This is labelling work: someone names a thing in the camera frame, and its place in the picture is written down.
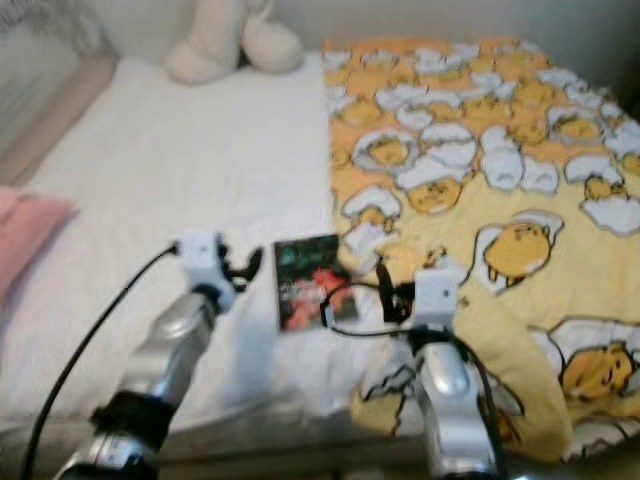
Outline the dark cover book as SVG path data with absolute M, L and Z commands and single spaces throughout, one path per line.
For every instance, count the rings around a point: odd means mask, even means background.
M 329 300 L 329 320 L 347 323 L 358 319 L 351 275 L 338 259 L 335 234 L 279 239 L 271 244 L 275 262 L 276 305 L 282 332 L 301 332 L 323 324 L 321 303 Z

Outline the yellow egg cartoon blanket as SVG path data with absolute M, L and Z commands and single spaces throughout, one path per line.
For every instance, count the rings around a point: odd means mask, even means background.
M 329 42 L 321 61 L 344 268 L 451 274 L 509 451 L 640 440 L 640 120 L 521 38 Z

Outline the white quilted bed sheet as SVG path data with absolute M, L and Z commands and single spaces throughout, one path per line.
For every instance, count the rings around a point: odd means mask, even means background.
M 186 275 L 160 252 L 179 234 L 215 230 L 234 261 L 275 241 L 333 232 L 329 118 L 319 60 L 285 76 L 241 70 L 184 87 L 120 61 L 108 87 L 26 184 L 73 214 L 46 239 L 3 308 L 1 421 L 22 443 L 83 334 L 109 320 L 60 390 L 42 444 L 108 401 L 127 356 Z M 349 401 L 371 340 L 279 332 L 273 266 L 221 315 L 175 430 L 298 436 L 352 429 Z

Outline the cream plush toy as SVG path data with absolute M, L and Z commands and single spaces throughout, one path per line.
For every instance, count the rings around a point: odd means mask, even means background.
M 305 45 L 276 18 L 275 0 L 196 0 L 187 35 L 170 50 L 165 68 L 174 81 L 206 84 L 243 63 L 285 74 L 303 61 Z

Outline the pink pillow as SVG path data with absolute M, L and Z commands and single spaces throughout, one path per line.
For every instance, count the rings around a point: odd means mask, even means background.
M 0 187 L 1 297 L 8 297 L 15 279 L 73 210 L 72 202 L 64 198 Z

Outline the grey patterned fabric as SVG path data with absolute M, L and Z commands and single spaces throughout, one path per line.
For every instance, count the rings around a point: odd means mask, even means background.
M 63 0 L 0 0 L 0 31 L 14 28 L 49 32 L 59 26 Z

